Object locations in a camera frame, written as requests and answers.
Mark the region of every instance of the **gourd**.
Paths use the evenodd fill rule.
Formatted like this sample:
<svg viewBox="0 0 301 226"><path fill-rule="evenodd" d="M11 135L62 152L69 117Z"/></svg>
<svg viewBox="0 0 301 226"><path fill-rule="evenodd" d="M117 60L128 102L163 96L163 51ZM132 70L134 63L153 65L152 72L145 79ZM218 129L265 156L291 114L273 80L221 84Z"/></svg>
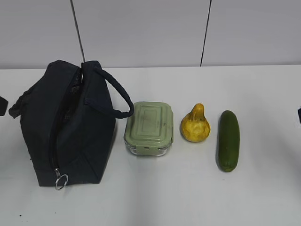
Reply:
<svg viewBox="0 0 301 226"><path fill-rule="evenodd" d="M205 118L204 106L196 104L181 122L181 133L183 137L191 142L201 142L210 133L210 125Z"/></svg>

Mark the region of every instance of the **food container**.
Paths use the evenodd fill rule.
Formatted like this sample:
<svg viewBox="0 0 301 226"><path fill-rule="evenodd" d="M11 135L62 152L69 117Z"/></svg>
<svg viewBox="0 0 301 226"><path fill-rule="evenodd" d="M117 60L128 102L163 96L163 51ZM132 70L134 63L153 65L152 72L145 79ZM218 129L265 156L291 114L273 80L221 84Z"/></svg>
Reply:
<svg viewBox="0 0 301 226"><path fill-rule="evenodd" d="M137 102L128 118L124 134L127 148L133 154L162 156L174 139L171 107L162 102Z"/></svg>

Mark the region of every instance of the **cucumber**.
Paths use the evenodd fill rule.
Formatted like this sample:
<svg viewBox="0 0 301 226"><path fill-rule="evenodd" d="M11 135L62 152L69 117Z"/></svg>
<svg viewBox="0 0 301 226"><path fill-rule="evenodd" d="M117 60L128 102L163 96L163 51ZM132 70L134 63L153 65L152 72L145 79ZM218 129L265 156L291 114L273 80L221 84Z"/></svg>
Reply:
<svg viewBox="0 0 301 226"><path fill-rule="evenodd" d="M222 171L233 171L239 157L239 125L232 111L224 111L220 118L218 134L218 164Z"/></svg>

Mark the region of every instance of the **table surface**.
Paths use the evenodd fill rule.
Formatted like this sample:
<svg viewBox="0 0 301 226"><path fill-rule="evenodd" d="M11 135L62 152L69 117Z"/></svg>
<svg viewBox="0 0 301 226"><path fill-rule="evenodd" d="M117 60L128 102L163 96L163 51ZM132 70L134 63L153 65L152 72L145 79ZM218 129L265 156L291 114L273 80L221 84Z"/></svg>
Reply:
<svg viewBox="0 0 301 226"><path fill-rule="evenodd" d="M43 69L0 70L0 96L10 107ZM162 157L125 149L126 119L103 179L58 192L39 187L20 119L0 117L1 225L299 226L301 223L301 65L108 69L133 102L162 101L174 112L174 143ZM115 108L126 103L110 87ZM185 141L182 118L205 106L211 133ZM240 157L231 173L215 161L218 119L232 110Z"/></svg>

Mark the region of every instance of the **black object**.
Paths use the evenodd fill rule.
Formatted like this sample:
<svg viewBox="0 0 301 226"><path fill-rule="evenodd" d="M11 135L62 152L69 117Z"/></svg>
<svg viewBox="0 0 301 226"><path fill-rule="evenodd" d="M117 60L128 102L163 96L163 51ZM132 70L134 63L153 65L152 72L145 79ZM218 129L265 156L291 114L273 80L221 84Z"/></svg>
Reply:
<svg viewBox="0 0 301 226"><path fill-rule="evenodd" d="M3 97L0 97L0 116L5 115L7 108L8 108L8 101Z"/></svg>
<svg viewBox="0 0 301 226"><path fill-rule="evenodd" d="M114 110L106 80L128 103ZM40 186L99 183L109 157L115 118L129 117L133 103L99 62L79 68L58 60L9 110L21 129Z"/></svg>
<svg viewBox="0 0 301 226"><path fill-rule="evenodd" d="M299 115L299 121L301 123L301 108L298 110L298 115Z"/></svg>

